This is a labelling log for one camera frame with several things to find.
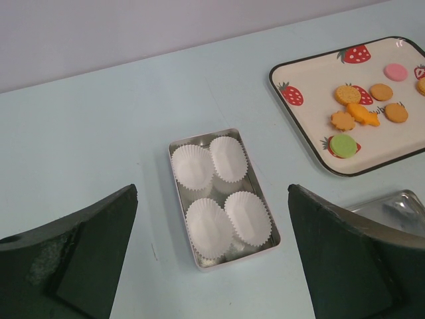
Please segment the yellow round waffle cookie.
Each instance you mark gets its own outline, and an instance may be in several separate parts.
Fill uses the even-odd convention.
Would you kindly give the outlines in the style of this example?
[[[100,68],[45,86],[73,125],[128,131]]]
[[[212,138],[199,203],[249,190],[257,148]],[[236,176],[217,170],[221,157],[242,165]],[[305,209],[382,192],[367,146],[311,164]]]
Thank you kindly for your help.
[[[350,103],[359,103],[361,101],[361,93],[350,85],[338,86],[335,89],[334,97],[338,103],[344,106]]]

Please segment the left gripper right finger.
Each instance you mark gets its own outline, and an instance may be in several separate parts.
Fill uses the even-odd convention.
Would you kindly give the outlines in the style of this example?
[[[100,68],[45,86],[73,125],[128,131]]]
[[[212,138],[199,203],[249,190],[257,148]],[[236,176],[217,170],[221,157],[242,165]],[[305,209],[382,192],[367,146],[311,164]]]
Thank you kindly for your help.
[[[337,206],[301,185],[288,207],[316,318],[423,318],[424,237]]]

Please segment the green round cookie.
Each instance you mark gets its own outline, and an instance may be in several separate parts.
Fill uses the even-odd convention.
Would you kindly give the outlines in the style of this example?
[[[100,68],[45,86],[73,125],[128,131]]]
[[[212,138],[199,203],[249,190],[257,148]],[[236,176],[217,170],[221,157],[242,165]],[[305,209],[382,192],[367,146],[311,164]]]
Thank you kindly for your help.
[[[346,134],[338,134],[331,138],[329,147],[340,158],[350,158],[357,153],[356,141]]]

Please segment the orange sandwich cookie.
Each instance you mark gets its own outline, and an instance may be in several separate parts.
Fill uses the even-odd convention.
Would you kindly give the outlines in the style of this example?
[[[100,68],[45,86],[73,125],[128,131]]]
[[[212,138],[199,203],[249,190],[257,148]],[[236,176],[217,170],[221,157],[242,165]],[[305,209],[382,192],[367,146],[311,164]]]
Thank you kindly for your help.
[[[416,89],[421,95],[425,96],[425,78],[418,80],[416,83]]]

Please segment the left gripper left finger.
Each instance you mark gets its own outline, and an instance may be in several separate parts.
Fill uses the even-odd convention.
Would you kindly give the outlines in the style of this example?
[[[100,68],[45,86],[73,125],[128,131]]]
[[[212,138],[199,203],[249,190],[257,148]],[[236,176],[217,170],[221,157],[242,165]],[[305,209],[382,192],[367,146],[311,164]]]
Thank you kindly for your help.
[[[109,318],[137,189],[1,239],[2,318]]]

